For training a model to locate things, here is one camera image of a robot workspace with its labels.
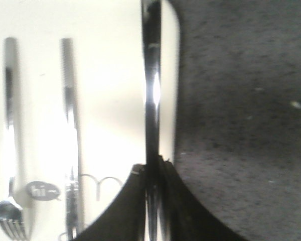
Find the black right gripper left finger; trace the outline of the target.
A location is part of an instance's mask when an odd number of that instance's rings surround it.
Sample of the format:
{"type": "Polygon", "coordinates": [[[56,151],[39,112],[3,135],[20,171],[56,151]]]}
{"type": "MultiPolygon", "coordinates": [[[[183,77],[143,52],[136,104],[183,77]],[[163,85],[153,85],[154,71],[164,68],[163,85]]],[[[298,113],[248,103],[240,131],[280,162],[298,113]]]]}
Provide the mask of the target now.
{"type": "Polygon", "coordinates": [[[75,240],[133,241],[144,240],[145,176],[144,165],[135,164],[114,201],[75,240]]]}

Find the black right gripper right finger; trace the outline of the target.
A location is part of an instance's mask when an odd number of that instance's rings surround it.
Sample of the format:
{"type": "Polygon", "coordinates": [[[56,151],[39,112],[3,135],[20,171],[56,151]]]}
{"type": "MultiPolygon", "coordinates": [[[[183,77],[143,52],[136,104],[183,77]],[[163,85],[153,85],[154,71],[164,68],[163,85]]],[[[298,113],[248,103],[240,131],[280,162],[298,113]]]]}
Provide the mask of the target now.
{"type": "Polygon", "coordinates": [[[159,167],[166,240],[243,240],[197,200],[171,162],[159,157],[159,167]]]}

